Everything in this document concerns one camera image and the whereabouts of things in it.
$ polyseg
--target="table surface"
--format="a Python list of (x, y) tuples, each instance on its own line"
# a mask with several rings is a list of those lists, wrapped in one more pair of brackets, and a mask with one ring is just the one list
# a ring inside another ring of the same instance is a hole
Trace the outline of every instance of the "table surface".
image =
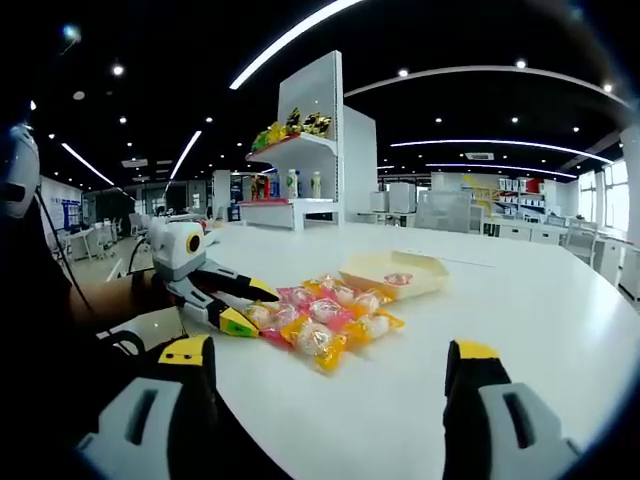
[(511, 379), (586, 447), (632, 377), (640, 317), (604, 278), (558, 246), (365, 224), (303, 232), (228, 226), (210, 258), (274, 287), (337, 270), (353, 253), (439, 257), (440, 292), (389, 306), (397, 334), (331, 376), (259, 339), (215, 334), (218, 390), (293, 478), (431, 479), (444, 466), (444, 376), (454, 338), (500, 352)]

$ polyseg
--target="food tray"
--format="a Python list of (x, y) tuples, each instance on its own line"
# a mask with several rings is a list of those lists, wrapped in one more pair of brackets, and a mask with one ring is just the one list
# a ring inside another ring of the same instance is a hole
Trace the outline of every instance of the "food tray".
[[(409, 283), (392, 285), (385, 280), (395, 273), (411, 275)], [(396, 300), (438, 291), (449, 278), (448, 270), (437, 258), (395, 250), (353, 255), (340, 269), (340, 275), (353, 287), (376, 288)]]

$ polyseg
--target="black ceiling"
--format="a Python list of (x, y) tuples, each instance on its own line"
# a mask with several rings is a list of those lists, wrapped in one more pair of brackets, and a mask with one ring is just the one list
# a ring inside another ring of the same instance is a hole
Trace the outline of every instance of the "black ceiling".
[[(639, 64), (628, 64), (627, 70), (613, 64), (614, 58), (628, 60), (635, 54), (633, 39), (624, 34), (635, 30), (622, 14), (624, 4), (615, 1), (587, 2), (559, 15), (557, 8), (547, 8), (559, 2), (543, 0), (367, 0), (306, 32), (238, 91), (229, 90), (235, 76), (266, 46), (328, 3), (66, 2), (44, 7), (36, 19), (31, 15), (28, 26), (16, 22), (16, 38), (29, 41), (17, 54), (21, 63), (16, 70), (22, 76), (13, 96), (37, 104), (30, 123), (41, 150), (42, 173), (54, 177), (58, 172), (56, 178), (71, 178), (71, 184), (82, 183), (85, 189), (107, 186), (60, 147), (67, 142), (118, 185), (133, 183), (131, 170), (120, 164), (132, 157), (150, 162), (137, 173), (152, 180), (166, 177), (156, 169), (173, 165), (156, 168), (155, 162), (175, 162), (196, 130), (203, 134), (179, 179), (202, 178), (201, 172), (208, 176), (215, 168), (262, 169), (247, 168), (244, 157), (257, 132), (275, 120), (280, 81), (331, 50), (343, 53), (345, 92), (392, 78), (400, 68), (417, 72), (513, 65), (525, 58), (532, 68), (590, 83), (611, 80), (615, 93), (631, 101), (623, 78), (640, 71)], [(82, 41), (59, 56), (55, 52), (61, 49), (60, 32), (67, 23), (79, 27)], [(598, 27), (599, 40), (619, 57), (600, 49), (595, 37), (585, 33), (589, 25)], [(125, 68), (121, 77), (111, 73), (116, 63)], [(76, 91), (85, 93), (82, 101), (72, 98)], [(459, 155), (470, 151), (492, 152), (504, 164), (549, 170), (574, 155), (513, 146), (390, 144), (489, 138), (586, 150), (629, 122), (623, 107), (597, 92), (518, 73), (416, 79), (349, 97), (345, 103), (376, 120), (380, 165), (386, 158), (387, 164), (420, 173), (431, 170), (425, 163), (466, 162)], [(125, 125), (120, 116), (127, 118)], [(205, 122), (208, 116), (213, 122)], [(511, 122), (514, 116), (517, 124)], [(442, 123), (435, 122), (437, 117)], [(56, 135), (53, 140), (50, 133)], [(617, 159), (621, 150), (615, 144), (602, 155)], [(600, 166), (588, 160), (571, 172)]]

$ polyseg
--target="bottle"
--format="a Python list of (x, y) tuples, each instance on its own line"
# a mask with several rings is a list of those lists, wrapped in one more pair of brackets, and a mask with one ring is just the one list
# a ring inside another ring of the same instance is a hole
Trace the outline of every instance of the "bottle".
[(320, 172), (313, 172), (311, 177), (311, 198), (322, 197), (322, 185), (320, 183)]
[(298, 175), (295, 168), (290, 168), (287, 174), (288, 198), (298, 198)]

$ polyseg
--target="black cable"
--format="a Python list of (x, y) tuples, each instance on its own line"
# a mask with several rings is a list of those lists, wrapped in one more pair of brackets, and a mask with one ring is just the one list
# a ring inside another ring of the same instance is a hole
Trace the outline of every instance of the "black cable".
[(133, 268), (133, 259), (136, 256), (136, 252), (138, 251), (138, 248), (140, 247), (140, 245), (142, 245), (147, 239), (145, 237), (142, 237), (138, 243), (136, 243), (136, 246), (133, 248), (133, 252), (131, 252), (131, 259), (129, 260), (129, 268), (127, 269), (127, 275), (131, 275), (131, 269)]
[[(93, 307), (91, 306), (91, 304), (89, 303), (89, 301), (87, 300), (87, 297), (84, 296), (84, 293), (82, 292), (82, 289), (80, 288), (80, 285), (78, 285), (78, 281), (76, 280), (75, 275), (73, 274), (73, 272), (71, 271), (71, 266), (69, 265), (69, 261), (67, 260), (67, 255), (66, 252), (64, 251), (64, 248), (62, 248), (62, 244), (60, 243), (60, 238), (58, 237), (58, 232), (56, 231), (55, 226), (53, 225), (53, 221), (51, 220), (51, 216), (49, 215), (49, 211), (47, 210), (46, 205), (44, 204), (44, 200), (42, 199), (42, 194), (40, 193), (40, 188), (36, 188), (36, 196), (38, 198), (38, 203), (40, 203), (40, 207), (42, 208), (42, 210), (44, 210), (44, 213), (47, 217), (47, 221), (49, 222), (49, 226), (51, 227), (51, 232), (53, 232), (53, 237), (56, 239), (56, 245), (58, 246), (58, 250), (60, 251), (60, 255), (62, 256), (62, 260), (64, 262), (65, 267), (67, 268), (67, 272), (69, 272), (69, 277), (71, 278), (71, 283), (73, 283), (73, 286), (76, 288), (76, 290), (78, 291), (78, 295), (80, 295), (80, 298), (82, 298), (82, 301), (84, 302), (84, 304), (86, 305), (87, 309), (93, 313), (94, 315), (97, 315), (97, 313), (95, 312), (95, 310), (93, 309)], [(112, 336), (113, 333), (111, 332), (111, 330), (107, 329), (106, 332)], [(131, 352), (124, 346), (122, 345), (121, 342), (116, 342), (118, 344), (118, 346), (129, 356), (131, 356)]]

